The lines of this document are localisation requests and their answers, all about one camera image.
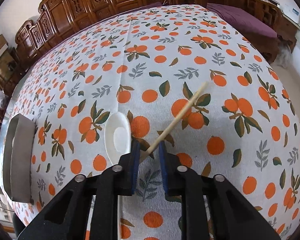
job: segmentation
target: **purple cushion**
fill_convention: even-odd
[[[277,33],[268,25],[246,11],[222,4],[208,3],[207,9],[218,14],[232,27],[241,32],[257,33],[269,38],[276,38]]]

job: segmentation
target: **white plate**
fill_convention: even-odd
[[[3,154],[3,187],[12,201],[30,203],[30,165],[35,123],[22,114],[8,126]]]
[[[105,146],[108,158],[112,165],[118,164],[120,157],[124,154],[130,153],[131,150],[131,130],[130,123],[127,117],[120,112],[112,114],[105,126]],[[117,209],[117,226],[118,226],[118,240],[121,239],[121,206],[122,196],[118,196]]]

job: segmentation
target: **chopstick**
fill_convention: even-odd
[[[150,145],[150,147],[144,152],[140,151],[140,159],[139,163],[143,162],[145,158],[147,158],[159,145],[161,141],[165,139],[165,137],[171,132],[171,130],[177,125],[180,119],[184,116],[184,114],[193,106],[194,102],[200,96],[200,94],[207,88],[208,83],[202,83],[201,87],[196,91],[196,93],[190,98],[188,103],[181,109],[181,111],[177,114],[177,116],[173,119],[173,121],[169,124],[169,126],[160,134],[160,136]]]

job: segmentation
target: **table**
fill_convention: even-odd
[[[27,225],[76,174],[94,176],[112,165],[103,134],[110,114],[126,114],[133,137],[147,148],[208,80],[166,137],[168,152],[199,174],[225,175],[286,239],[300,218],[293,104],[247,39],[197,5],[151,8],[93,25],[34,65],[11,115],[37,125],[32,203],[12,203],[18,216]],[[136,194],[123,198],[122,238],[179,239],[180,217],[180,200],[164,198],[155,151],[140,165]]]

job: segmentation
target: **black gripper frame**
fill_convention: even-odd
[[[22,231],[18,240],[84,240],[93,195],[96,200],[90,240],[117,240],[118,195],[133,195],[139,157],[140,143],[133,141],[131,153],[119,160],[121,171],[114,171],[114,165],[97,176],[74,177]]]
[[[163,141],[159,157],[165,193],[182,199],[182,240],[209,240],[205,195],[212,218],[214,240],[280,240],[248,200],[222,175],[198,175],[167,153]]]

